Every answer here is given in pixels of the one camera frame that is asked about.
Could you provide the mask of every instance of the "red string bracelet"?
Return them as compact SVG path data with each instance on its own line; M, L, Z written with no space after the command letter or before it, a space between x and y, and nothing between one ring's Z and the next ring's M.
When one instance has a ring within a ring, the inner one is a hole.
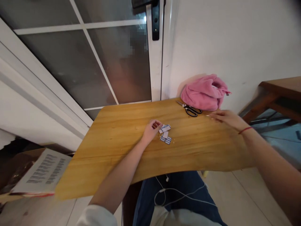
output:
M245 129L243 129L242 131L240 131L238 134L241 134L243 131L245 131L245 130L247 130L247 129L252 129L252 127L250 126L250 127L247 127L247 128L245 128Z

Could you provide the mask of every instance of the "earphone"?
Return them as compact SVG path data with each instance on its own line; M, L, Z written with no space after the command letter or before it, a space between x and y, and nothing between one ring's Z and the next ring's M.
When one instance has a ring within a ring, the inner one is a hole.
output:
M185 195L184 193L182 193L182 192L180 192L179 190L174 189L174 188L163 188L162 184L160 183L160 181L158 180L157 177L156 177L156 179L157 179L157 181L159 182L159 184L161 185L162 189L159 190L159 191L156 193L156 195L155 195L155 198L154 198L155 206L162 206L162 207L165 207L165 206L168 206L169 204L175 203L175 202L177 202L177 201L179 201L179 200L181 200L181 199L187 197L187 198L189 198L189 199L191 199L191 200L195 200L195 201L198 201L198 202L207 203L207 204L210 204L210 205L212 205L212 206L217 207L215 204L212 204L212 203L210 203L210 202L206 202L206 201L203 201L203 200L198 200L198 199L194 199L194 198L189 197L189 195L192 195L192 194L196 193L198 190L202 189L203 187L205 187L205 186L207 187L206 184L204 184L202 187L199 187L199 188L198 188L197 190L195 190L194 192L191 192L191 193ZM175 191L179 192L180 194L182 194L183 197L181 197L181 198L179 198L179 199L177 199L177 200L175 200L175 201L172 201L172 202L170 202L170 203L168 203L168 204L165 205L165 201L166 201L166 194L165 194L165 191L166 191L166 190L175 190ZM161 205L158 205L158 204L156 203L156 197L157 197L157 195L158 195L159 193L162 193L162 192L164 192L164 202L163 202Z

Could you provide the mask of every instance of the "black scissor handle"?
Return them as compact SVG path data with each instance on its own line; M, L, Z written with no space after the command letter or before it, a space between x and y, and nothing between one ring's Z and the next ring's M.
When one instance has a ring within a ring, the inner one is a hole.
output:
M186 113L189 114L191 117L196 117L198 114L194 112L192 109L185 107Z
M192 106L188 106L189 108L192 108L192 110L193 111L195 111L196 113L198 113L198 114L201 114L202 113L202 110L200 110L200 109L196 109L196 108L194 108L194 107L192 107Z

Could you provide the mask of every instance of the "black door handle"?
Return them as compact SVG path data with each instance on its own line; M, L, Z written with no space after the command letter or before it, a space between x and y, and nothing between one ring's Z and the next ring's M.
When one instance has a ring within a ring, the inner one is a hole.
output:
M132 0L133 9L151 4L151 30L153 41L159 40L160 0Z

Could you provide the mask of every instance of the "pink cloth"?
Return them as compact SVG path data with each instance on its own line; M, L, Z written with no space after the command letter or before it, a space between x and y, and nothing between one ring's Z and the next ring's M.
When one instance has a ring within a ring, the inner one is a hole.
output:
M216 74L211 74L187 84L182 91L181 99L194 108L215 111L220 108L226 93L231 93L226 83Z

